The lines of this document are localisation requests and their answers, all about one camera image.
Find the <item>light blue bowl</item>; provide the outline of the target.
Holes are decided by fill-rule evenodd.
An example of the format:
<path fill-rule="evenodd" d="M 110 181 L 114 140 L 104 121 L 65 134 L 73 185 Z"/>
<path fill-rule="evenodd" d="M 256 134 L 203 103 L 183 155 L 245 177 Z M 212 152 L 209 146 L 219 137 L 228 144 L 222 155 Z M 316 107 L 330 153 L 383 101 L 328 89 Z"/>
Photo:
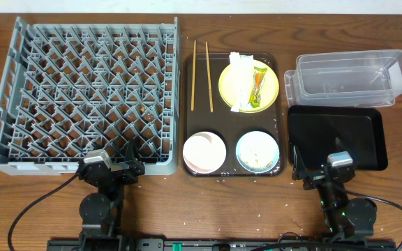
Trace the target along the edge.
<path fill-rule="evenodd" d="M 277 141 L 262 131 L 251 131 L 241 136 L 235 153 L 239 164 L 254 174 L 270 172 L 281 159 Z"/>

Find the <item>white pink bowl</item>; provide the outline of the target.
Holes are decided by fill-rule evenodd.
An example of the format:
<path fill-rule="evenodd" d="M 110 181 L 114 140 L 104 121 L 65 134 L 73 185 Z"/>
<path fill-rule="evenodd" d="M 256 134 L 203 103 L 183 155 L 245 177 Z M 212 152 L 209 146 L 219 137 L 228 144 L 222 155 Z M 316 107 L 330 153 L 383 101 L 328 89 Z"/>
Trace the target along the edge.
<path fill-rule="evenodd" d="M 182 156 L 191 171 L 211 174 L 223 165 L 227 150 L 224 141 L 217 134 L 197 132 L 184 142 Z"/>

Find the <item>green orange snack wrapper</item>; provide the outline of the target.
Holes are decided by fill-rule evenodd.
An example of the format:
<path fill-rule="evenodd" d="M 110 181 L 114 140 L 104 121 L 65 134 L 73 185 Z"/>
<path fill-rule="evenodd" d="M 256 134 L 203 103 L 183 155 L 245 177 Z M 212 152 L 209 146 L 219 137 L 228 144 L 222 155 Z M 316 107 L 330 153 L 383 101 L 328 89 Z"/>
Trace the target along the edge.
<path fill-rule="evenodd" d="M 260 106 L 261 102 L 261 88 L 265 81 L 265 74 L 267 72 L 267 68 L 253 68 L 253 85 L 251 89 L 251 94 L 249 97 L 249 104 L 252 108 L 256 108 Z"/>

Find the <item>white paper napkin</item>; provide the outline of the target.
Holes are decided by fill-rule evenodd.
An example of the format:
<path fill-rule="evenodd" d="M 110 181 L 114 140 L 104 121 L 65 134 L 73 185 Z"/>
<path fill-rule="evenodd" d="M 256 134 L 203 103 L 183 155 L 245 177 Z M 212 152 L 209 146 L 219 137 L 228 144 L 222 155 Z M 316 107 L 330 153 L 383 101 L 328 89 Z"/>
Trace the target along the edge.
<path fill-rule="evenodd" d="M 242 55 L 238 52 L 231 52 L 229 59 L 232 88 L 236 94 L 231 111 L 239 112 L 248 107 L 254 59 L 253 56 Z"/>

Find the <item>wooden chopstick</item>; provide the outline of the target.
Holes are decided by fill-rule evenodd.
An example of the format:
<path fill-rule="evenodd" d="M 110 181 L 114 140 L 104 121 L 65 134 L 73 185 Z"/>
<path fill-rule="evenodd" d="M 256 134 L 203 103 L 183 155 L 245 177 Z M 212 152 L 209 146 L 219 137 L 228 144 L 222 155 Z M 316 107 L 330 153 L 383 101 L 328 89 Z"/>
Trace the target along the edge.
<path fill-rule="evenodd" d="M 205 42 L 205 54 L 206 54 L 206 65 L 207 65 L 207 82 L 208 82 L 208 91 L 209 91 L 209 108 L 210 112 L 214 112 L 214 104 L 213 104 L 213 95 L 212 95 L 212 86 L 211 86 L 211 68 L 209 61 L 209 46 L 208 42 Z"/>
<path fill-rule="evenodd" d="M 195 109 L 195 74 L 196 74 L 196 48 L 197 41 L 193 41 L 193 65 L 192 65 L 192 81 L 191 81 L 191 111 Z"/>

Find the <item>rice and nut shells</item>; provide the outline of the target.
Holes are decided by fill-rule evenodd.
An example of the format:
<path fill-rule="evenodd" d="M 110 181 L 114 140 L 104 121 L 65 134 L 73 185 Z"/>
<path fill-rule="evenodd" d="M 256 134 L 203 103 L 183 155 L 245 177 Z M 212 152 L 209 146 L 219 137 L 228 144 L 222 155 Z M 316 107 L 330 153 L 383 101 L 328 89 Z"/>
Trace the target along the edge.
<path fill-rule="evenodd" d="M 239 147 L 239 159 L 252 172 L 263 172 L 274 164 L 275 150 L 271 142 L 244 142 Z"/>

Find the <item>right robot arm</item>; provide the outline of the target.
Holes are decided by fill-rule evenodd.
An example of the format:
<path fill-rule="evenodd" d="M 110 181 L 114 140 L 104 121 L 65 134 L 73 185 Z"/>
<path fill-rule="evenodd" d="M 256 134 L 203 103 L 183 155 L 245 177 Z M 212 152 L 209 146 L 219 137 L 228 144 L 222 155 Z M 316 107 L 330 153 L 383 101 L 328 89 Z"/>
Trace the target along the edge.
<path fill-rule="evenodd" d="M 362 240 L 374 235 L 377 206 L 371 199 L 348 198 L 344 183 L 355 177 L 353 159 L 347 151 L 332 153 L 321 168 L 311 170 L 294 146 L 293 180 L 303 181 L 303 189 L 317 190 L 325 224 L 337 240 Z"/>

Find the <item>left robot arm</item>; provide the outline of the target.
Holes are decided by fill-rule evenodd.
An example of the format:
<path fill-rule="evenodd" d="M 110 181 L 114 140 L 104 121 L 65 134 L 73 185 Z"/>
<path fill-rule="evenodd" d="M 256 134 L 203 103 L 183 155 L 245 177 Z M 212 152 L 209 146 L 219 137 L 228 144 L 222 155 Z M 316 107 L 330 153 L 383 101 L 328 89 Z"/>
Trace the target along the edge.
<path fill-rule="evenodd" d="M 77 249 L 132 251 L 136 242 L 121 229 L 121 211 L 124 187 L 138 182 L 145 174 L 134 141 L 127 143 L 124 161 L 114 167 L 104 149 L 88 152 L 79 162 L 77 175 L 80 180 L 97 188 L 80 203 L 82 232 Z"/>

